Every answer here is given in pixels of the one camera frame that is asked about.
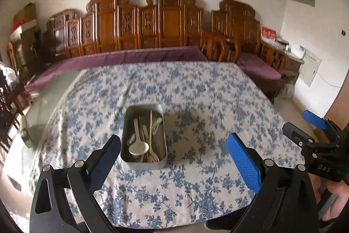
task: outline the human hand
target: human hand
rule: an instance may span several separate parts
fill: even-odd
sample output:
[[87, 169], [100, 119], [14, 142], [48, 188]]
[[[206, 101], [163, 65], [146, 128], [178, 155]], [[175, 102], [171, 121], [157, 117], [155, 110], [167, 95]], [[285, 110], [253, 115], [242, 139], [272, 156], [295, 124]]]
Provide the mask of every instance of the human hand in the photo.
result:
[[[321, 200], [321, 194], [319, 192], [319, 188], [322, 184], [322, 178], [312, 174], [309, 174], [309, 177], [313, 185], [316, 203], [319, 203]], [[331, 193], [338, 195], [338, 198], [322, 216], [323, 221], [328, 221], [333, 218], [337, 218], [339, 214], [342, 212], [343, 208], [345, 207], [349, 199], [349, 186], [345, 184], [344, 181], [341, 181], [339, 183], [328, 181], [327, 189]]]

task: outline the white cable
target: white cable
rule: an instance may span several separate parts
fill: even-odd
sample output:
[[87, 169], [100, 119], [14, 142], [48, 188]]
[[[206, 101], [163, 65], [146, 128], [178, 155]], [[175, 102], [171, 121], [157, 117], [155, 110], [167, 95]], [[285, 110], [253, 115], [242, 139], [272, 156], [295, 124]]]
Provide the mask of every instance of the white cable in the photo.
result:
[[332, 86], [332, 87], [336, 87], [336, 88], [342, 88], [341, 86], [336, 86], [336, 85], [332, 85], [332, 84], [329, 84], [321, 75], [320, 75], [320, 73], [318, 73], [318, 72], [316, 72], [319, 76], [320, 76], [320, 78], [323, 80], [323, 81], [325, 81], [325, 83], [327, 83], [329, 86]]

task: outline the carved wooden backrest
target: carved wooden backrest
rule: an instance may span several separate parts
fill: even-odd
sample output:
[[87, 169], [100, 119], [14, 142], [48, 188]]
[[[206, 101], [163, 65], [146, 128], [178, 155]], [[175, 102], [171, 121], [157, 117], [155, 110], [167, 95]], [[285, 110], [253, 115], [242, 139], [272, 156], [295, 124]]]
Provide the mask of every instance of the carved wooden backrest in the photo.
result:
[[91, 0], [87, 13], [53, 15], [45, 37], [57, 56], [71, 58], [116, 50], [198, 45], [203, 14], [196, 0]]
[[233, 42], [241, 43], [242, 51], [255, 53], [260, 38], [260, 23], [248, 4], [222, 0], [219, 10], [212, 11], [212, 32], [218, 32]]

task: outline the gray rectangular container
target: gray rectangular container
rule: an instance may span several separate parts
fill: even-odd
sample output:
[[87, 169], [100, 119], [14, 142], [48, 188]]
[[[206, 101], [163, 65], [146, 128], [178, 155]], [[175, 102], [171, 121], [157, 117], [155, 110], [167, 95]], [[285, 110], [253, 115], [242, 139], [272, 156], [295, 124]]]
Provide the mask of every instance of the gray rectangular container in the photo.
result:
[[[126, 142], [130, 139], [132, 134], [135, 133], [133, 119], [138, 117], [144, 117], [145, 124], [149, 131], [150, 124], [150, 111], [153, 112], [153, 118], [161, 117], [163, 123], [159, 125], [159, 129], [156, 135], [153, 135], [151, 140], [151, 146], [154, 152], [159, 156], [160, 162], [141, 162], [136, 163], [137, 156], [132, 155], [128, 151]], [[126, 110], [125, 120], [123, 123], [123, 136], [121, 140], [121, 159], [126, 163], [130, 169], [133, 170], [159, 170], [167, 165], [167, 145], [165, 139], [165, 128], [164, 128], [164, 113], [160, 104], [144, 104], [130, 106]]]

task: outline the cardboard box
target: cardboard box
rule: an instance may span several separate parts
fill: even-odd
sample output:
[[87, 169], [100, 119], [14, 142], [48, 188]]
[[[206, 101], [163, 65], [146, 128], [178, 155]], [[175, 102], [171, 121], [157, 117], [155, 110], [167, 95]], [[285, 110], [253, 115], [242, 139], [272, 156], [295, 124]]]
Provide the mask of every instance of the cardboard box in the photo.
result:
[[27, 23], [34, 19], [36, 19], [36, 7], [34, 3], [29, 3], [15, 15], [13, 23], [17, 23], [21, 20]]

